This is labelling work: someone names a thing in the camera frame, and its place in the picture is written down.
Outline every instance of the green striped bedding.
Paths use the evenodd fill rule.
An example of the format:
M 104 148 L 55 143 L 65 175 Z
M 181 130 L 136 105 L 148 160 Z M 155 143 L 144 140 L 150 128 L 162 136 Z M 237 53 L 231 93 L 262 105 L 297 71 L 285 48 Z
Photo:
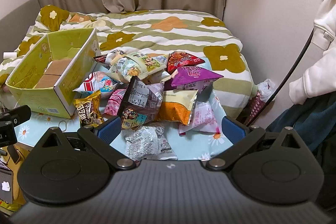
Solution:
M 82 14 L 53 5 L 41 9 L 35 25 L 16 50 L 22 58 L 38 36 L 58 30 L 95 27 L 102 53 L 118 48 L 130 53 L 166 54 L 181 50 L 207 57 L 212 70 L 224 76 L 214 89 L 226 114 L 236 118 L 256 93 L 243 45 L 213 15 L 184 10 L 136 11 L 121 14 Z M 0 65 L 0 80 L 6 78 Z M 10 63 L 6 63 L 6 73 Z

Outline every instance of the hoodie sleeve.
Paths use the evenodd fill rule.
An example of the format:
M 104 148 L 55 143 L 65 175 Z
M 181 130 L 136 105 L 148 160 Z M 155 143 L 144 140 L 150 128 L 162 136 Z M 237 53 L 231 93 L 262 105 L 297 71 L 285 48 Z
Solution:
M 336 34 L 336 0 L 322 0 L 314 20 L 312 43 L 327 50 Z
M 307 69 L 303 77 L 289 84 L 289 97 L 294 104 L 303 104 L 307 98 L 336 90 L 336 47 Z

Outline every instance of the snack pile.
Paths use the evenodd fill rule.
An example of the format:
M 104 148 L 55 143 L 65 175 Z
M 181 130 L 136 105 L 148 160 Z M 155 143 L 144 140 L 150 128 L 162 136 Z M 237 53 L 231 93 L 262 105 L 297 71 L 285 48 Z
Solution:
M 201 58 L 186 52 L 167 56 L 114 50 L 94 59 L 108 71 L 90 74 L 74 90 L 88 95 L 73 101 L 81 125 L 102 124 L 100 99 L 108 98 L 104 114 L 121 118 L 125 155 L 132 160 L 177 160 L 163 121 L 179 123 L 180 136 L 189 130 L 220 133 L 210 103 L 197 96 L 223 76 L 197 67 L 205 63 Z

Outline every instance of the light blue tablecloth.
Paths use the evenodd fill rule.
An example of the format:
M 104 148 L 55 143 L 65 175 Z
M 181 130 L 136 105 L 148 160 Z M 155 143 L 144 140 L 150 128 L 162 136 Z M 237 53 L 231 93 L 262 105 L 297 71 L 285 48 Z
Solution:
M 210 69 L 211 66 L 209 61 L 206 58 L 204 59 L 206 63 L 199 66 Z M 95 71 L 107 70 L 100 64 L 97 64 Z M 202 92 L 198 97 L 198 100 L 210 102 L 214 115 L 217 121 L 219 121 L 218 125 L 221 131 L 221 120 L 225 116 L 225 112 L 212 88 L 209 87 Z M 102 100 L 100 102 L 100 111 L 102 113 L 104 112 L 106 104 L 107 100 Z M 15 128 L 17 140 L 19 143 L 34 147 L 48 128 L 55 126 L 59 126 L 61 130 L 66 129 L 66 132 L 76 132 L 80 127 L 77 111 L 72 116 L 72 119 L 32 112 L 29 121 Z M 188 131 L 185 136 L 179 136 L 178 127 L 179 124 L 176 122 L 166 122 L 164 134 L 179 160 L 207 160 L 211 156 L 217 155 L 232 146 L 232 143 L 223 133 L 221 133 L 220 138 L 213 138 L 214 134 L 194 131 Z M 121 153 L 125 152 L 126 142 L 120 134 L 110 145 Z

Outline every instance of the pink snack bag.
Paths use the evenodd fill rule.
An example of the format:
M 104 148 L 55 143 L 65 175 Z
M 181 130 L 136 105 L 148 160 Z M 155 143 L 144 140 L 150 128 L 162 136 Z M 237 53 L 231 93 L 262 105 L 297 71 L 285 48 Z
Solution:
M 178 133 L 180 135 L 185 135 L 185 132 L 188 130 L 209 133 L 220 132 L 209 102 L 197 102 L 192 113 L 190 124 L 188 126 L 180 124 Z
M 208 85 L 222 77 L 224 76 L 200 67 L 180 67 L 174 79 L 166 82 L 167 90 L 171 85 L 171 89 L 198 90 L 201 93 Z
M 115 90 L 107 102 L 104 113 L 111 116 L 116 116 L 121 104 L 121 100 L 124 98 L 125 92 L 126 89 Z

